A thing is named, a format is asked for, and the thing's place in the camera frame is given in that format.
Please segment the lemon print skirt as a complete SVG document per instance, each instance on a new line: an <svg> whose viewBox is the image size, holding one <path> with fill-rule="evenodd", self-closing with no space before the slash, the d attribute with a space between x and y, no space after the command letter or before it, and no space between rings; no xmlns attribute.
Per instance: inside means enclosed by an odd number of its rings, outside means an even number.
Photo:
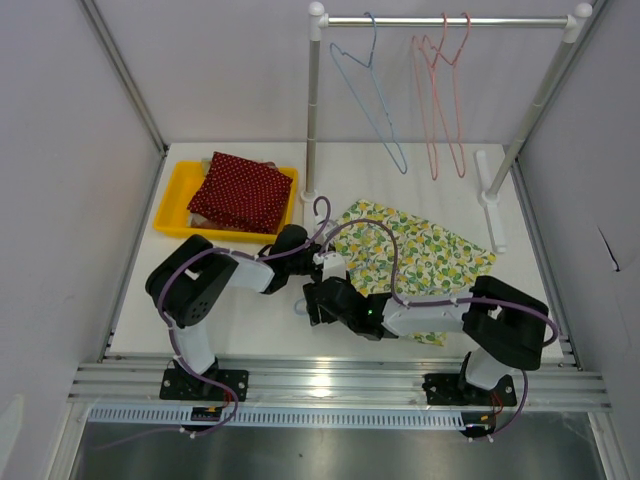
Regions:
<svg viewBox="0 0 640 480"><path fill-rule="evenodd" d="M496 255L416 215L366 199L352 204L338 225L366 218L339 232L330 246L342 255L351 284L364 296L388 293L393 247L399 260L396 291L427 296L460 293L491 272Z"/></svg>

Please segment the blue wire hanger front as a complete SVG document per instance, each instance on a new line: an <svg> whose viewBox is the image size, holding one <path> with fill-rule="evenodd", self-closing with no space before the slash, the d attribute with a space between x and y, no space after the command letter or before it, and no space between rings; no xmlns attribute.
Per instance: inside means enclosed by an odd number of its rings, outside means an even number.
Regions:
<svg viewBox="0 0 640 480"><path fill-rule="evenodd" d="M305 298L298 299L293 306L293 311L297 316L309 316L309 306Z"/></svg>

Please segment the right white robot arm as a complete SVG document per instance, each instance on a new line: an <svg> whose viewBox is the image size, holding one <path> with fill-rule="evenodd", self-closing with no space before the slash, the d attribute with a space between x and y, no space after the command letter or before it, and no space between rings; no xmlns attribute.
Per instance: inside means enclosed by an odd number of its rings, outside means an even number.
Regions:
<svg viewBox="0 0 640 480"><path fill-rule="evenodd" d="M371 341L422 332L472 339L477 347L459 372L425 375L422 388L432 406L519 405L512 372L539 369L543 349L559 335L544 303L492 276L478 277L469 291L454 296L365 296L338 277L307 283L303 292L313 326L339 322Z"/></svg>

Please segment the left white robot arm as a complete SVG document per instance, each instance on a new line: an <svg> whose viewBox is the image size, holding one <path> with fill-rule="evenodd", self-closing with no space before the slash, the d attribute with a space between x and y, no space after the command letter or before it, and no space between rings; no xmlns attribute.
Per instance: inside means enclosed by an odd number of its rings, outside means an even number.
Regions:
<svg viewBox="0 0 640 480"><path fill-rule="evenodd" d="M322 278L314 262L321 244L299 225L287 225L275 243L256 256L214 246L201 235L190 236L146 280L145 291L167 324L175 357L163 373L162 400L232 400L217 387L226 385L243 402L249 374L219 367L207 333L206 317L224 290L241 288L273 294L292 275Z"/></svg>

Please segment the red polka dot cloth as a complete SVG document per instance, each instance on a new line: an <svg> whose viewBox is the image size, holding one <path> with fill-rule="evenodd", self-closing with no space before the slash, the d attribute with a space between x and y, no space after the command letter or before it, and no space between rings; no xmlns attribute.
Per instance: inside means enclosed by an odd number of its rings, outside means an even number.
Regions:
<svg viewBox="0 0 640 480"><path fill-rule="evenodd" d="M191 226L274 234L285 213L292 179L271 162L216 152L188 204Z"/></svg>

